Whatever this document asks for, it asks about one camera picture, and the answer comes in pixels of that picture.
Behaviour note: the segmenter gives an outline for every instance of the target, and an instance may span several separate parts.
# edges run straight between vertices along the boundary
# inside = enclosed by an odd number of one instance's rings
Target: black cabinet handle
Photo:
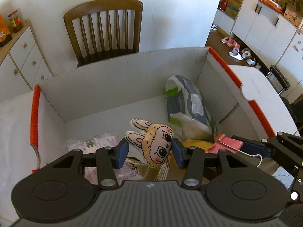
[[[278,21],[279,21],[279,18],[277,19],[277,22],[275,23],[275,27],[276,27],[276,25],[278,24]]]

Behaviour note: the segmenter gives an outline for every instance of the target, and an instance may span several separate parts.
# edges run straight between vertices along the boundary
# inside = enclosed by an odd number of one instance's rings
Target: orange bag
[[[0,48],[7,44],[10,40],[12,40],[12,36],[2,16],[0,15]]]

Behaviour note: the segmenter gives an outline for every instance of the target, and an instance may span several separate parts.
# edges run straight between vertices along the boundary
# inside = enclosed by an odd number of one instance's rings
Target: rabbit plush toy
[[[133,119],[130,124],[143,130],[143,133],[128,131],[125,139],[144,157],[146,164],[157,168],[168,159],[174,133],[169,126],[152,124],[145,120]]]

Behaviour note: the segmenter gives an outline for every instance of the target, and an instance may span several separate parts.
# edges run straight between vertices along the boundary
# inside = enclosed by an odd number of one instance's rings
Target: wooden floor
[[[228,52],[231,52],[232,48],[221,42],[224,37],[218,31],[211,30],[205,46],[212,47],[228,65],[251,66],[247,64],[246,60],[239,61],[229,56]]]

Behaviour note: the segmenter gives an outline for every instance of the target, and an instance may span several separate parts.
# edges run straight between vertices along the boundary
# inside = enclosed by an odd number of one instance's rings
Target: toy eye
[[[163,138],[167,141],[167,142],[171,142],[172,141],[172,137],[165,131],[163,131]]]
[[[157,154],[159,157],[164,158],[167,154],[167,151],[165,148],[159,146],[157,152],[155,153]]]

